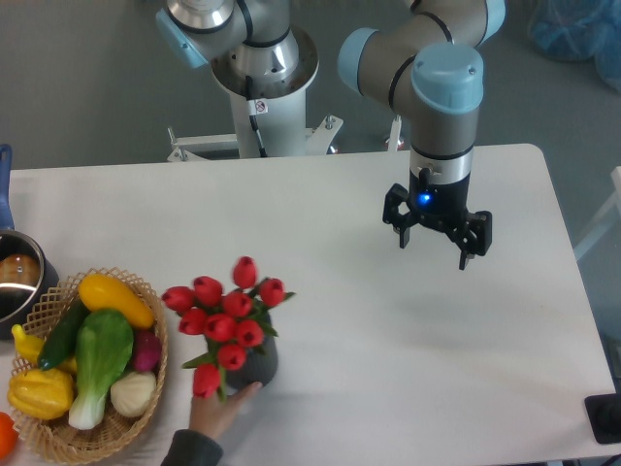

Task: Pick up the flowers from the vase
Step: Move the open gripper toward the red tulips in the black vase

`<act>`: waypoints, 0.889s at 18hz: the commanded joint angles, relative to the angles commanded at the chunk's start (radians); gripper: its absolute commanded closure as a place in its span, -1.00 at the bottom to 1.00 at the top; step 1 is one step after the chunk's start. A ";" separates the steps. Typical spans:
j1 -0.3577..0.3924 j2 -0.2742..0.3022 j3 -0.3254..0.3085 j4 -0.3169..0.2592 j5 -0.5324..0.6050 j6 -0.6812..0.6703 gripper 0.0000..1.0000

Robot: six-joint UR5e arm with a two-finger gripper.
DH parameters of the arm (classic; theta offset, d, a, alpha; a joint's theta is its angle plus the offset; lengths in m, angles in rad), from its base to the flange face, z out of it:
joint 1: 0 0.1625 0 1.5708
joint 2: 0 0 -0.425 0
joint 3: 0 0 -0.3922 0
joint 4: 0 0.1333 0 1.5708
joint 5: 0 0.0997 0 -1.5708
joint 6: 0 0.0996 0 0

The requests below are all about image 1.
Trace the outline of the person's hand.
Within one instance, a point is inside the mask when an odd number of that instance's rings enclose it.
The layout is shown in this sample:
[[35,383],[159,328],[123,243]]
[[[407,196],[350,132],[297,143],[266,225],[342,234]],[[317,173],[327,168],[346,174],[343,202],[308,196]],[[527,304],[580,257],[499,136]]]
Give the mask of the person's hand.
[[220,401],[215,394],[209,398],[193,396],[188,429],[212,440],[219,439],[232,425],[242,405],[262,387],[260,382],[251,383],[226,401]]

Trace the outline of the grey sleeved forearm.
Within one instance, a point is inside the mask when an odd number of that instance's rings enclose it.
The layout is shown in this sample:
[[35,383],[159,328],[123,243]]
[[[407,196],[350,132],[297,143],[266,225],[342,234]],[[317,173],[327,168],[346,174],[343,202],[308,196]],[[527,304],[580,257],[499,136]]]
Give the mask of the grey sleeved forearm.
[[174,434],[161,466],[215,466],[222,456],[222,447],[212,438],[181,429]]

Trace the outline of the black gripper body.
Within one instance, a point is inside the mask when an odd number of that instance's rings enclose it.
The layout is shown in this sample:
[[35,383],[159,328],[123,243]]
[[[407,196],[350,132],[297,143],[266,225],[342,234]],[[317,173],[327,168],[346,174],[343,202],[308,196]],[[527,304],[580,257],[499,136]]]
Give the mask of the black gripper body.
[[449,238],[470,238],[472,232],[467,223],[466,206],[470,176],[451,184],[428,184],[420,187],[417,176],[409,174],[409,197],[406,227],[401,238],[409,236],[409,228],[415,224],[445,233]]

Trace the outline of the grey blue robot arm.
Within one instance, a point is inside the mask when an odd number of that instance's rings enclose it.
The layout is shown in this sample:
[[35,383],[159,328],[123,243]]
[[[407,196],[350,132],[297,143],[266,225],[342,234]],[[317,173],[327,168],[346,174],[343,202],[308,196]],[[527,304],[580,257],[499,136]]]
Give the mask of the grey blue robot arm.
[[[382,33],[353,31],[338,55],[342,82],[410,124],[409,183],[386,193],[382,219],[402,244],[414,225],[438,231],[467,263],[492,242],[492,216],[467,208],[483,97],[478,47],[504,22],[501,1],[411,1]],[[209,66],[230,98],[243,158],[308,152],[306,92],[316,46],[286,1],[168,1],[155,17],[187,66]]]

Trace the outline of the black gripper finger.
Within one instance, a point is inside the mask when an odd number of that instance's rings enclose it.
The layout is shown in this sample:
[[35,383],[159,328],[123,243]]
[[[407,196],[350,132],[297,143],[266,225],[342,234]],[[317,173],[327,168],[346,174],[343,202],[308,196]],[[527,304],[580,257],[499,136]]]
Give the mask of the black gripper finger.
[[406,204],[409,192],[400,184],[394,183],[384,197],[382,221],[392,226],[399,236],[399,247],[404,249],[409,243],[410,229],[418,223],[418,217],[411,211],[404,214],[400,207]]
[[492,244],[493,217],[489,211],[465,212],[447,236],[460,250],[459,269],[464,271],[476,256],[484,256]]

